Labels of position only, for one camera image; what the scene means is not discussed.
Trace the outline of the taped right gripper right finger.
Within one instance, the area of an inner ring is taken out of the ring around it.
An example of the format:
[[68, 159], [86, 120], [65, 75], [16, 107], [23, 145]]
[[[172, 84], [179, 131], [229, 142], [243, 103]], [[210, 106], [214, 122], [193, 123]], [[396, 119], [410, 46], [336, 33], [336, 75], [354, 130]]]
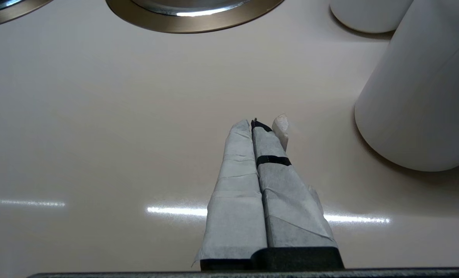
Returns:
[[321, 201], [298, 175], [277, 134], [254, 119], [252, 138], [268, 243], [252, 255], [253, 264], [265, 271], [344, 269]]

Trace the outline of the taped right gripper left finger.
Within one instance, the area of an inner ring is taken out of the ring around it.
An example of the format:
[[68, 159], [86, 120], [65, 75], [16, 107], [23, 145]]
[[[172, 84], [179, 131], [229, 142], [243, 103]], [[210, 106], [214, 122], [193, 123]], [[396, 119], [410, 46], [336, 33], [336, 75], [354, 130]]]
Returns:
[[252, 256], [267, 248], [264, 209], [250, 125], [235, 123], [207, 205], [206, 228], [195, 262], [203, 271], [252, 269]]

